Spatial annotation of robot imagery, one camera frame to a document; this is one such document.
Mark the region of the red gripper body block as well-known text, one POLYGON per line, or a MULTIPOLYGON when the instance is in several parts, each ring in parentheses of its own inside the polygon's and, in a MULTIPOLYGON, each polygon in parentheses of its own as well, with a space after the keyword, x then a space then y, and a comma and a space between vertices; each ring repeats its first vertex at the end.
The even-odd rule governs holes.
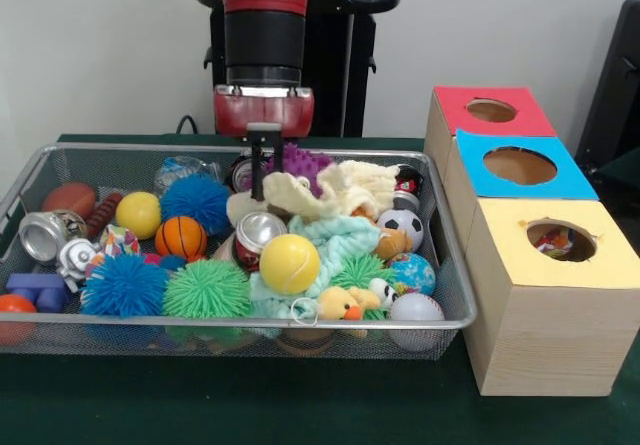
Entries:
POLYGON ((285 138, 306 137, 314 115, 314 95, 307 87, 214 87, 216 131, 245 137, 252 131, 280 132, 285 138))

